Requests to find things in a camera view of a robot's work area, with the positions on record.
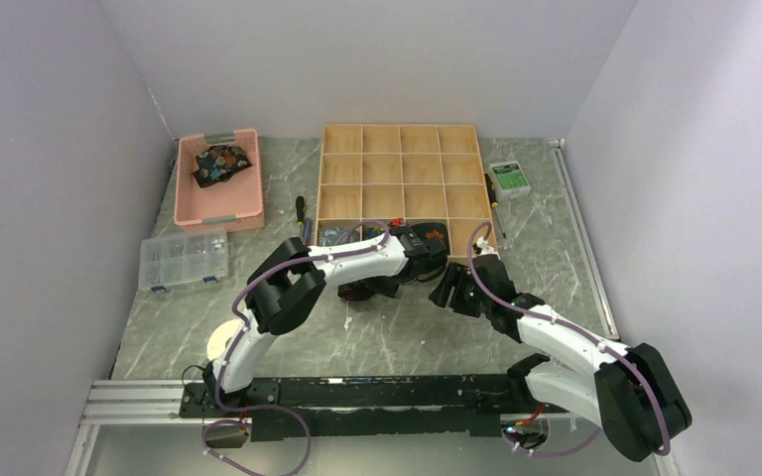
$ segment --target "marble table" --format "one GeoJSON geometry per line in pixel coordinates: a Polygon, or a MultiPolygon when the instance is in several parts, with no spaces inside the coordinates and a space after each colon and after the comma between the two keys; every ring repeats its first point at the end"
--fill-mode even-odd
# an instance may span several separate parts
{"type": "MultiPolygon", "coordinates": [[[[533,188],[529,196],[499,206],[507,233],[499,240],[500,254],[516,288],[594,332],[609,334],[547,141],[479,142],[485,163],[518,160],[533,188]]],[[[219,283],[136,292],[113,379],[177,379],[188,364],[204,364],[206,341],[233,317],[230,306],[249,274],[279,243],[298,235],[297,195],[305,196],[308,216],[315,216],[319,140],[261,138],[260,148],[267,225],[229,234],[230,274],[219,283]]],[[[176,172],[153,236],[181,231],[174,224],[175,183],[176,172]]],[[[340,300],[334,289],[325,290],[308,321],[276,341],[257,375],[503,373],[532,352],[492,330],[485,318],[434,306],[427,296],[438,282],[402,287],[394,299],[376,296],[352,303],[340,300]]]]}

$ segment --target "white round object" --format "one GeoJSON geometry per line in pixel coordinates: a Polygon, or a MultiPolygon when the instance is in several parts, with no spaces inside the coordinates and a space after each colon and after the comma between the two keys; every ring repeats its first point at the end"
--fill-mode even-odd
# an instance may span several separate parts
{"type": "Polygon", "coordinates": [[[208,343],[205,344],[205,356],[208,357],[208,360],[214,360],[223,354],[240,326],[241,319],[232,319],[223,322],[214,329],[211,337],[208,338],[208,343]]]}

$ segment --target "dark floral pouch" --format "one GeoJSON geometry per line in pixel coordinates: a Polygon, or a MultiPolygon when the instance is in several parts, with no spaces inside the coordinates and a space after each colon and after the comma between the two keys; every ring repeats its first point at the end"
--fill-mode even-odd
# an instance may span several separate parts
{"type": "Polygon", "coordinates": [[[252,166],[238,146],[211,146],[196,157],[199,169],[191,173],[200,187],[227,181],[252,166]]]}

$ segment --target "robotic arm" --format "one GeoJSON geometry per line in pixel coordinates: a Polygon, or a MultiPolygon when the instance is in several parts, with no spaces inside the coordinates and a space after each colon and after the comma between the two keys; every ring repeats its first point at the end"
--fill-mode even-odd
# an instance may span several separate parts
{"type": "MultiPolygon", "coordinates": [[[[451,263],[429,299],[446,307],[450,298],[455,312],[485,315],[497,331],[543,352],[508,370],[511,380],[522,383],[523,395],[592,421],[634,461],[663,445],[664,429],[673,437],[690,426],[690,411],[656,349],[647,344],[630,348],[568,321],[542,299],[517,293],[485,240],[478,240],[474,251],[477,278],[468,267],[451,263]],[[495,298],[526,312],[500,305],[495,298]],[[631,375],[636,368],[645,382],[631,375]],[[651,405],[653,399],[657,405],[651,405]],[[661,421],[666,428],[660,427],[661,421]]],[[[443,267],[446,255],[442,242],[423,240],[408,226],[332,247],[306,247],[298,238],[285,241],[252,274],[248,285],[253,288],[236,303],[236,313],[251,317],[249,325],[240,326],[230,340],[233,344],[206,366],[203,379],[209,396],[218,403],[241,399],[276,338],[305,322],[326,286],[360,282],[393,295],[399,285],[443,267]]]]}

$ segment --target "pink plastic bin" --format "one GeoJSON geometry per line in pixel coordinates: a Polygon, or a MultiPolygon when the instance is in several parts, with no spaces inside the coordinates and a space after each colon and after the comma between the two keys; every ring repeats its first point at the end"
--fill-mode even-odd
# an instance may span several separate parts
{"type": "Polygon", "coordinates": [[[255,129],[238,129],[232,134],[187,136],[180,139],[177,156],[177,202],[174,221],[186,231],[219,226],[226,231],[251,230],[264,226],[264,194],[261,186],[261,159],[255,129]],[[252,167],[223,183],[200,188],[191,173],[194,158],[211,146],[238,146],[252,167]]]}

